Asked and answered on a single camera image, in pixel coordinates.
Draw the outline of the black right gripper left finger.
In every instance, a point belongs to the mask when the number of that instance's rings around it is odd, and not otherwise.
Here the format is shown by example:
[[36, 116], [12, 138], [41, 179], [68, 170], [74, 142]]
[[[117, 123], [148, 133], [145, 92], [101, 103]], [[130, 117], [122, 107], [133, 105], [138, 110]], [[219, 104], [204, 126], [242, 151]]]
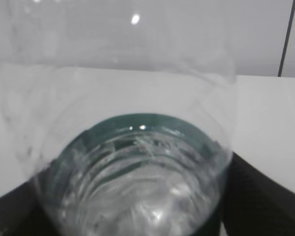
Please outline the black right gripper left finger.
[[0, 236], [59, 236], [31, 181], [0, 197]]

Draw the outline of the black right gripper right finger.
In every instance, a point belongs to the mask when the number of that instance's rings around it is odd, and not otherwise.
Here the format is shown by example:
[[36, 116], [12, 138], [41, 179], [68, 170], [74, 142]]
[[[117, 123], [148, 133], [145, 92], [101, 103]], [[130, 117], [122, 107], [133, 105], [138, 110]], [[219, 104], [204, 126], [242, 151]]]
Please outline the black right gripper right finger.
[[295, 236], [295, 193], [234, 153], [222, 222], [229, 236]]

